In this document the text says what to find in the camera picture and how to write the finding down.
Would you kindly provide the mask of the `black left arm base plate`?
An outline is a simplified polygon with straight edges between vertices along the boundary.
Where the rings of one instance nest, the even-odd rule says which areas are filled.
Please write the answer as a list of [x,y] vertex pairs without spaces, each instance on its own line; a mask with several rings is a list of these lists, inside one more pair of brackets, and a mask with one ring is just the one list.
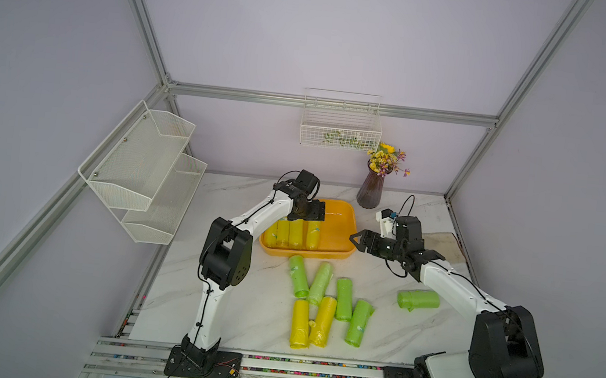
[[243,354],[219,349],[205,355],[188,356],[174,346],[163,369],[165,376],[183,378],[232,378],[241,370]]

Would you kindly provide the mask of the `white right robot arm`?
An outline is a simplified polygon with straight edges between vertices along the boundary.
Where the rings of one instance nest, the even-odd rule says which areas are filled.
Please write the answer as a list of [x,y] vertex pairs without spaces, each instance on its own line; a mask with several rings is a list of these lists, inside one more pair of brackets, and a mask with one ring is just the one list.
[[379,213],[380,230],[350,236],[366,254],[397,263],[407,277],[428,287],[471,325],[469,348],[415,360],[414,378],[543,378],[544,365],[532,314],[491,297],[457,272],[439,251],[429,250],[413,216]]

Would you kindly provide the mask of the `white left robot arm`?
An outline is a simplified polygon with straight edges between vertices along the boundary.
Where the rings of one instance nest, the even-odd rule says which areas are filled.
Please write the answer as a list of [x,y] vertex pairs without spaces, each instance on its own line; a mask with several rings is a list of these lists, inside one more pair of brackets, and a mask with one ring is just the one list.
[[194,323],[184,336],[181,354],[202,370],[216,362],[221,341],[225,295],[238,286],[249,272],[255,239],[278,221],[325,220],[326,204],[306,197],[272,191],[238,217],[219,217],[210,226],[196,275],[203,294]]

